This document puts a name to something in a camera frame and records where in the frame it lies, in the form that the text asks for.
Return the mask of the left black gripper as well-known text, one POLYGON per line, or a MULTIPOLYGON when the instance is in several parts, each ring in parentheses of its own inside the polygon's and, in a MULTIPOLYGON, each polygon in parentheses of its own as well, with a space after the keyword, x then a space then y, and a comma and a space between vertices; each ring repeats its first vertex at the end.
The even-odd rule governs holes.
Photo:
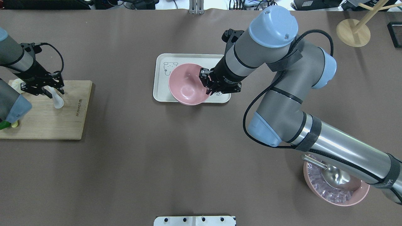
POLYGON ((43 94, 52 99, 52 94, 47 89, 45 89, 44 86, 53 87, 57 89, 62 95, 65 94, 64 82, 61 72, 48 73, 45 77, 34 76, 28 73, 19 73, 19 78, 24 81, 21 84, 21 90, 29 94, 43 94))

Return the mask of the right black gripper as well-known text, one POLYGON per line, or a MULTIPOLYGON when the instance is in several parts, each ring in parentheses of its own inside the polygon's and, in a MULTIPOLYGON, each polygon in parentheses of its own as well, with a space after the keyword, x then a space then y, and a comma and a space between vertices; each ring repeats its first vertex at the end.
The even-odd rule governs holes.
POLYGON ((223 79, 219 80, 213 69, 201 68, 199 78, 202 85, 206 88, 206 95, 222 95, 241 91, 241 83, 228 84, 223 79))

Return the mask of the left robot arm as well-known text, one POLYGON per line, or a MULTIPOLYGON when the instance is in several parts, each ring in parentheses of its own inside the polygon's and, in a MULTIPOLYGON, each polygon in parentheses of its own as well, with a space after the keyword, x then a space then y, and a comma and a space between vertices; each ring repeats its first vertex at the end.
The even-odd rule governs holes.
POLYGON ((45 43, 17 43, 3 29, 0 29, 0 61, 17 79, 10 82, 0 81, 0 114, 1 129, 16 123, 28 111, 32 104, 23 96, 45 95, 53 99, 54 107, 63 107, 60 97, 64 94, 62 71, 48 72, 37 60, 36 54, 41 53, 45 43))

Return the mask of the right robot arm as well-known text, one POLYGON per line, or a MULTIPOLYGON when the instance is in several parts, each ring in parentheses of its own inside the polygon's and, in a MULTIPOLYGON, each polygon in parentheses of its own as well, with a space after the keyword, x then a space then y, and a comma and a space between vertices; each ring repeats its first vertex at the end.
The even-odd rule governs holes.
POLYGON ((257 143, 309 153, 382 189, 384 195, 401 205, 401 161, 300 110, 310 89, 320 89, 332 80, 337 64, 333 51, 326 53, 303 38, 322 30, 298 35, 298 24, 286 8, 264 9, 246 31, 226 30, 223 58, 212 69, 202 68, 199 78, 207 94, 238 93, 241 81, 264 63, 276 72, 272 83, 257 98, 262 100, 253 114, 246 135, 257 143))

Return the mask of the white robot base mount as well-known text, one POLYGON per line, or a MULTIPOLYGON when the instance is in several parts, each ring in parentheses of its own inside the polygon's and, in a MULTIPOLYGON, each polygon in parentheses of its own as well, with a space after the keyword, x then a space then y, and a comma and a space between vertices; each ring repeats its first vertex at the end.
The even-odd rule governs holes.
POLYGON ((154 226, 236 226, 235 216, 160 216, 154 226))

